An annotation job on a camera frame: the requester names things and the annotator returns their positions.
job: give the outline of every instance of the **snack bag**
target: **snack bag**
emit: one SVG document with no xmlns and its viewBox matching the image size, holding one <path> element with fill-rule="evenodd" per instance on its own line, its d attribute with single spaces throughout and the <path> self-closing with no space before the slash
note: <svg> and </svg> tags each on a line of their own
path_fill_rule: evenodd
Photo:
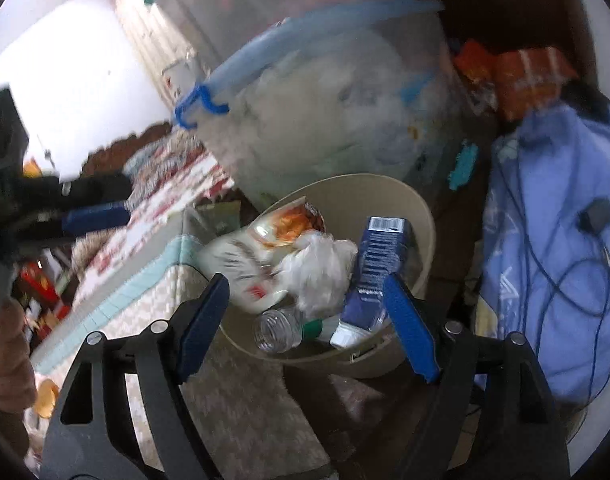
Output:
<svg viewBox="0 0 610 480">
<path fill-rule="evenodd" d="M 493 80 L 495 56 L 478 41 L 467 40 L 453 61 L 465 79 L 474 113 L 480 115 L 487 107 L 498 109 Z"/>
<path fill-rule="evenodd" d="M 318 210 L 302 196 L 254 220 L 248 234 L 265 249 L 290 246 L 305 231 L 325 233 L 325 222 Z"/>
<path fill-rule="evenodd" d="M 560 88 L 578 74 L 553 46 L 496 56 L 493 73 L 499 110 L 506 121 L 522 119 L 560 96 Z"/>
</svg>

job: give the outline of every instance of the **screw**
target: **screw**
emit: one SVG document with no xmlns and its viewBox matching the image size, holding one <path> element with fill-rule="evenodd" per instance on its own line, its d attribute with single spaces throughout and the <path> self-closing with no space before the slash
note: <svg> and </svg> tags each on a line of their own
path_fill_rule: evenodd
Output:
<svg viewBox="0 0 610 480">
<path fill-rule="evenodd" d="M 165 332 L 165 330 L 167 330 L 169 323 L 166 322 L 164 319 L 159 319 L 155 322 L 153 322 L 149 329 L 154 333 L 154 334 L 162 334 L 163 332 Z"/>
<path fill-rule="evenodd" d="M 102 334 L 100 332 L 92 332 L 90 335 L 87 336 L 87 344 L 88 345 L 95 345 L 100 343 L 100 340 L 102 339 Z"/>
<path fill-rule="evenodd" d="M 463 325 L 458 321 L 450 319 L 447 323 L 445 323 L 445 331 L 448 334 L 457 335 L 463 331 Z"/>
<path fill-rule="evenodd" d="M 525 336 L 520 332 L 512 332 L 509 335 L 509 340 L 515 345 L 523 346 L 525 344 Z"/>
</svg>

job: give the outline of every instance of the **human hand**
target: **human hand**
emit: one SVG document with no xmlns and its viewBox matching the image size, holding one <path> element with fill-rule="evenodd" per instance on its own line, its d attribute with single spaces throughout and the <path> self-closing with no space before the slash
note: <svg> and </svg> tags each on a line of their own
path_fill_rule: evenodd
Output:
<svg viewBox="0 0 610 480">
<path fill-rule="evenodd" d="M 24 312 L 16 300 L 0 309 L 0 411 L 21 413 L 36 400 L 34 369 L 25 341 Z"/>
</svg>

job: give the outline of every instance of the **beige trash bin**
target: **beige trash bin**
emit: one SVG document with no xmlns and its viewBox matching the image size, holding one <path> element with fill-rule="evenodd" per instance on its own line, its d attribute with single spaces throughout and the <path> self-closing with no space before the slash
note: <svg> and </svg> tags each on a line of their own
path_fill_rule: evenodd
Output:
<svg viewBox="0 0 610 480">
<path fill-rule="evenodd" d="M 387 176 L 348 174 L 303 187 L 274 204 L 268 211 L 304 195 L 323 215 L 327 232 L 337 239 L 349 239 L 358 243 L 369 216 L 409 220 L 418 244 L 422 270 L 416 282 L 407 285 L 416 297 L 425 296 L 434 258 L 434 219 L 429 207 L 414 189 Z M 287 354 L 270 356 L 256 348 L 252 332 L 253 318 L 235 306 L 230 306 L 221 322 L 221 330 L 235 347 L 264 361 L 308 368 L 325 374 L 370 378 L 394 370 L 405 359 L 405 352 L 389 321 L 370 338 L 350 349 L 303 345 Z"/>
</svg>

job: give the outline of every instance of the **barcode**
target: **barcode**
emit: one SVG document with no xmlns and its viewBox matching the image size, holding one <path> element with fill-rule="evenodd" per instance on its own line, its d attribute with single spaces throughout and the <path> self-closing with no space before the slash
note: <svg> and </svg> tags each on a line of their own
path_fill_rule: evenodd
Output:
<svg viewBox="0 0 610 480">
<path fill-rule="evenodd" d="M 370 218 L 370 224 L 367 226 L 369 231 L 385 231 L 388 233 L 403 232 L 402 218 L 383 218 L 381 216 L 373 216 Z"/>
</svg>

